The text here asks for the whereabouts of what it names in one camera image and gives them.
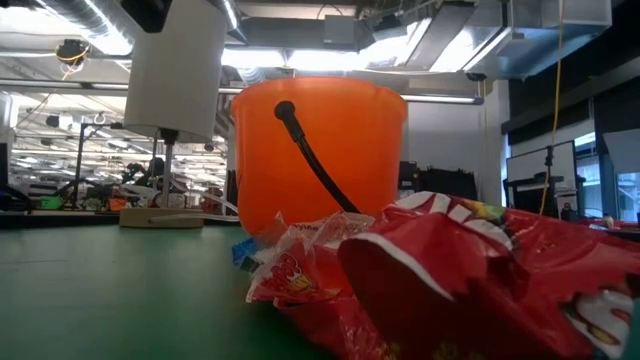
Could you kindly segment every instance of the red chip bag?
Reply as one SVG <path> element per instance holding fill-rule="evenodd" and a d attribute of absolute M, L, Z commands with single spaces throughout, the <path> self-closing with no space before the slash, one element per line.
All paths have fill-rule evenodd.
<path fill-rule="evenodd" d="M 420 193 L 338 257 L 401 359 L 622 355 L 640 246 L 534 214 Z"/>
<path fill-rule="evenodd" d="M 337 249 L 341 241 L 364 231 L 373 219 L 338 213 L 316 223 L 291 225 L 274 255 L 253 274 L 247 301 L 308 303 L 350 295 L 351 287 Z"/>
<path fill-rule="evenodd" d="M 353 295 L 297 305 L 286 305 L 276 299 L 273 304 L 309 341 L 330 349 L 342 359 L 393 358 L 391 349 Z"/>

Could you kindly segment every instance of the ceiling beam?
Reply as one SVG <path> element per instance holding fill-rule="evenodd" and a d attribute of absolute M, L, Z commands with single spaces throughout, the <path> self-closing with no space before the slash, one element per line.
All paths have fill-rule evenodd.
<path fill-rule="evenodd" d="M 637 57 L 624 65 L 621 65 L 601 76 L 598 76 L 586 83 L 563 93 L 560 97 L 559 111 L 577 105 L 607 90 L 611 90 L 618 85 L 640 77 L 640 57 Z M 549 100 L 540 106 L 516 116 L 502 124 L 502 134 L 508 134 L 523 126 L 536 122 L 544 117 L 553 115 L 555 102 Z"/>

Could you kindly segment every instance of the ceiling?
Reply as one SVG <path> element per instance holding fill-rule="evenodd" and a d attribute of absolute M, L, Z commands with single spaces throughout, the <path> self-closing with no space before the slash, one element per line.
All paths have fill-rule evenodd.
<path fill-rule="evenodd" d="M 92 1 L 101 5 L 107 17 L 117 19 L 115 25 L 118 29 L 131 38 L 135 39 L 139 36 L 140 27 L 118 5 L 120 0 Z M 431 6 L 432 3 L 441 3 L 442 1 L 448 3 L 450 0 L 428 2 L 425 2 L 426 0 L 411 2 L 402 0 L 336 0 L 332 5 L 314 3 L 314 1 L 238 0 L 237 5 L 243 16 L 243 22 L 245 19 L 267 21 L 269 18 L 278 18 L 272 20 L 285 24 L 287 19 L 292 20 L 293 23 L 305 20 L 313 22 L 316 19 L 323 19 L 326 15 L 339 14 L 367 20 L 373 19 L 377 14 L 388 12 L 390 9 L 390 13 L 393 14 L 396 11 L 393 9 L 408 11 L 407 9 L 410 10 L 420 4 Z M 101 52 L 100 47 L 95 46 L 82 29 L 53 16 L 49 11 L 39 6 L 29 6 L 38 2 L 41 0 L 11 0 L 10 3 L 21 6 L 0 9 L 0 53 L 4 52 L 4 55 L 0 56 L 0 78 L 60 81 L 66 77 L 65 80 L 76 82 L 128 83 L 130 61 L 124 60 L 122 57 L 118 58 L 118 61 L 113 61 L 115 58 Z M 466 23 L 467 28 L 462 28 L 464 23 L 461 23 L 460 29 L 462 31 L 457 30 L 461 34 L 450 39 L 451 44 L 459 44 L 463 49 L 465 46 L 471 46 L 467 52 L 477 51 L 476 48 L 479 49 L 481 44 L 488 41 L 486 39 L 498 33 L 502 16 L 497 16 L 497 14 L 501 14 L 503 11 L 502 3 L 501 0 L 481 0 L 478 10 L 471 15 L 469 22 Z M 375 46 L 372 45 L 356 55 L 358 57 L 366 56 L 369 63 L 366 68 L 357 67 L 357 70 L 345 68 L 340 71 L 332 69 L 304 70 L 302 68 L 293 70 L 291 67 L 260 67 L 259 65 L 257 68 L 267 80 L 292 76 L 349 76 L 367 79 L 406 95 L 479 96 L 478 85 L 470 81 L 463 72 L 432 73 L 425 71 L 429 70 L 428 67 L 425 69 L 411 66 L 409 63 L 401 68 L 394 66 L 396 57 L 399 57 L 399 54 L 410 46 L 409 43 L 412 41 L 410 34 L 418 31 L 421 21 L 429 26 L 425 20 L 414 19 L 411 21 L 406 26 L 406 36 L 378 41 L 374 44 Z M 287 34 L 296 35 L 295 31 L 291 30 L 284 33 L 284 35 Z M 469 40 L 472 41 L 471 43 L 466 44 L 465 41 L 470 37 L 469 34 L 473 34 L 471 38 L 481 34 L 482 38 L 473 38 L 473 40 Z M 90 56 L 77 72 L 69 72 L 69 68 L 62 65 L 53 54 L 56 47 L 62 44 L 65 39 L 89 40 L 94 44 Z M 230 37 L 227 40 L 228 43 L 235 41 Z M 436 48 L 434 44 L 427 45 L 429 46 L 424 47 L 421 51 L 434 51 L 433 49 Z M 287 50 L 282 54 L 285 55 L 285 58 L 292 55 Z M 444 56 L 446 54 L 447 51 L 443 52 L 439 63 L 446 65 L 446 63 L 455 62 L 457 60 L 456 54 L 459 53 L 449 51 L 449 55 L 447 55 L 449 57 Z M 392 56 L 391 62 L 388 61 L 390 55 Z M 446 66 L 444 68 L 445 71 L 450 71 Z M 234 67 L 225 65 L 223 66 L 221 85 L 244 86 L 245 84 L 243 84 L 243 77 Z M 94 119 L 102 122 L 103 117 L 106 124 L 117 123 L 122 121 L 125 115 L 126 98 L 124 97 L 42 93 L 42 90 L 38 92 L 29 90 L 11 92 L 10 95 L 20 109 L 20 114 L 16 119 L 17 138 L 11 167 L 12 175 L 20 180 L 41 180 L 40 174 L 43 171 L 46 172 L 49 180 L 55 176 L 58 176 L 61 182 L 68 180 L 75 172 L 75 151 L 78 148 L 79 124 L 92 124 Z M 224 112 L 225 109 L 228 109 L 231 96 L 221 95 L 220 99 L 219 102 L 222 104 L 220 108 Z M 46 120 L 50 116 L 71 119 L 70 121 L 75 125 L 65 129 L 47 126 Z M 229 119 L 230 116 L 227 113 L 222 118 Z M 217 135 L 213 141 L 215 145 L 213 151 L 205 151 L 202 145 L 184 145 L 176 149 L 176 153 L 181 157 L 173 169 L 177 174 L 191 179 L 197 186 L 221 185 L 225 179 L 224 167 L 227 155 L 225 139 L 228 136 L 228 127 L 233 125 L 229 121 L 219 119 L 212 119 L 212 121 L 222 122 L 219 124 L 220 126 L 216 127 Z M 86 154 L 83 156 L 81 169 L 83 176 L 98 181 L 116 181 L 120 177 L 123 167 L 128 163 L 140 162 L 146 166 L 151 157 L 153 143 L 151 139 L 126 130 L 113 130 L 108 127 L 101 128 L 99 132 L 93 130 L 91 127 L 87 129 L 87 133 L 92 135 L 84 144 Z M 113 146 L 114 141 L 116 143 L 124 141 L 129 146 L 127 149 L 119 149 Z M 159 154 L 163 153 L 162 146 L 159 146 L 158 151 Z"/>

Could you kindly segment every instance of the workbench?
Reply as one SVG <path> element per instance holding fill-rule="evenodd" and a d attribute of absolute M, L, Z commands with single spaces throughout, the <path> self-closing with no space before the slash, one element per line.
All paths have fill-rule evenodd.
<path fill-rule="evenodd" d="M 240 227 L 0 231 L 1 359 L 327 359 L 247 304 Z"/>

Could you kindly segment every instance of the black cable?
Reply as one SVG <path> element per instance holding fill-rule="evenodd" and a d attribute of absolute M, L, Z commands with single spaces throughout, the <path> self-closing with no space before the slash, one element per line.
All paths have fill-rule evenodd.
<path fill-rule="evenodd" d="M 340 190 L 338 185 L 331 179 L 331 176 L 324 169 L 320 160 L 316 157 L 315 153 L 309 146 L 307 139 L 305 137 L 304 131 L 296 119 L 295 116 L 295 107 L 293 103 L 290 101 L 282 101 L 276 105 L 275 108 L 276 118 L 282 120 L 284 122 L 285 127 L 287 128 L 287 132 L 291 136 L 293 142 L 298 145 L 302 156 L 313 170 L 313 173 L 316 175 L 318 180 L 322 183 L 325 189 L 331 194 L 331 196 L 340 204 L 342 209 L 346 212 L 352 213 L 360 213 L 358 208 L 347 198 L 347 196 Z"/>
<path fill-rule="evenodd" d="M 322 14 L 322 10 L 324 10 L 324 8 L 327 7 L 327 5 L 336 9 L 336 11 L 338 11 L 338 13 L 340 13 L 341 16 L 344 16 L 344 14 L 342 13 L 342 10 L 340 10 L 340 8 L 338 8 L 337 6 L 333 4 L 322 4 L 322 6 L 320 7 L 320 10 L 318 10 L 318 14 L 316 15 L 316 20 L 320 19 L 320 14 Z"/>

